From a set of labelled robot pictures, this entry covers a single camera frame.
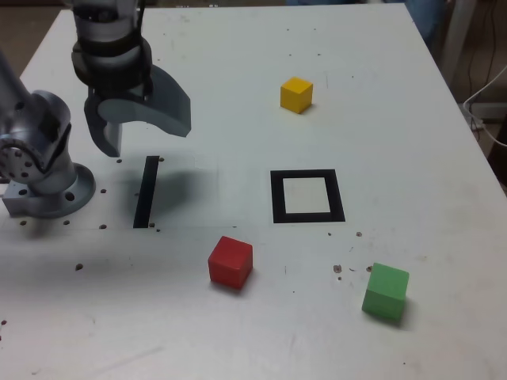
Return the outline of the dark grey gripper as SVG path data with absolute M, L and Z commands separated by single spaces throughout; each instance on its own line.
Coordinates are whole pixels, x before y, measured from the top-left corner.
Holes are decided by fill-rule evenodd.
M 150 81 L 129 89 L 89 87 L 84 112 L 93 142 L 111 158 L 120 156 L 120 124 L 142 121 L 183 138 L 192 129 L 189 96 L 157 66 L 151 67 Z

